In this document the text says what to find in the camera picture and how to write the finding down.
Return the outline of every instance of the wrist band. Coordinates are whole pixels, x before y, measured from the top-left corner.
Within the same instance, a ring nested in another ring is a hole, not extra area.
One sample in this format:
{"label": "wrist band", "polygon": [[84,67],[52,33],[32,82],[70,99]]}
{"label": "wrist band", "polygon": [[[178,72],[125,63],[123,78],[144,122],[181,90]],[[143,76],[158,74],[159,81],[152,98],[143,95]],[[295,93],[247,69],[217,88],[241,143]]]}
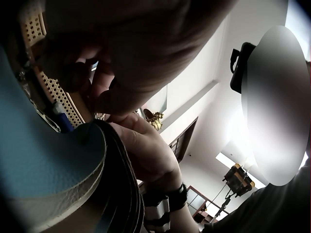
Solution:
{"label": "wrist band", "polygon": [[143,195],[145,205],[144,226],[149,231],[165,232],[170,229],[169,213],[183,208],[187,201],[184,184],[175,191],[153,191]]}

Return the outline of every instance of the dark clothing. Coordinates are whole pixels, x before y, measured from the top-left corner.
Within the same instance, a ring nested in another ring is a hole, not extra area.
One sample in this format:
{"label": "dark clothing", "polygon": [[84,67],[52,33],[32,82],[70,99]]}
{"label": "dark clothing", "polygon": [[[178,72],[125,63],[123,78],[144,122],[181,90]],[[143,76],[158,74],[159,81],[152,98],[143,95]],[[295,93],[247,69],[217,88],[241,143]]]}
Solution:
{"label": "dark clothing", "polygon": [[310,232],[308,154],[305,166],[288,184],[257,190],[222,220],[205,224],[202,233]]}

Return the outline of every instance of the tan perforated board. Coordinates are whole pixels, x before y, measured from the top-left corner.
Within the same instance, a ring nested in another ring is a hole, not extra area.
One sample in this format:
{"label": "tan perforated board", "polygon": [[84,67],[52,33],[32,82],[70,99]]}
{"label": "tan perforated board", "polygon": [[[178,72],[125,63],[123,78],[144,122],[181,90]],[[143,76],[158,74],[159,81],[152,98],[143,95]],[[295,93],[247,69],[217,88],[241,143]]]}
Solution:
{"label": "tan perforated board", "polygon": [[31,1],[23,7],[20,13],[20,21],[24,24],[22,30],[27,36],[26,43],[29,46],[42,40],[46,35],[43,22],[42,9],[38,1]]}
{"label": "tan perforated board", "polygon": [[72,103],[70,95],[61,88],[57,80],[50,79],[43,72],[41,72],[40,75],[53,100],[62,104],[67,118],[73,127],[76,128],[81,125],[83,123],[82,117],[74,106],[74,103]]}

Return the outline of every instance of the gold ornament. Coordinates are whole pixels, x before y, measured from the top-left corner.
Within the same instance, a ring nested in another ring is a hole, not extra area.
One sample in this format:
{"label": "gold ornament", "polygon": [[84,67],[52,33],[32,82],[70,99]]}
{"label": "gold ornament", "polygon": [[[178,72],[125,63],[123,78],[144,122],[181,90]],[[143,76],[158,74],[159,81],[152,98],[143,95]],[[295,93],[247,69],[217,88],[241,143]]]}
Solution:
{"label": "gold ornament", "polygon": [[162,129],[163,124],[160,122],[160,119],[163,118],[163,114],[160,112],[152,113],[148,109],[144,109],[144,114],[147,122],[150,123],[157,131]]}

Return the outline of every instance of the window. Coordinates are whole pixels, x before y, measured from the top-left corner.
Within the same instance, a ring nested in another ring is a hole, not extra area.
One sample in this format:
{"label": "window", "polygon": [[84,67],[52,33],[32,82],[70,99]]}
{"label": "window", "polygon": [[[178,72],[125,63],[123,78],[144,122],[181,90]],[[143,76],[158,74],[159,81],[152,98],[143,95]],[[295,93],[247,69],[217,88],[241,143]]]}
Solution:
{"label": "window", "polygon": [[[192,186],[189,186],[187,195],[187,205],[193,219],[197,223],[207,223],[210,222],[220,209],[220,206],[213,203],[210,199],[202,195]],[[220,215],[216,218],[215,222],[223,219],[229,213],[227,211],[222,211]]]}

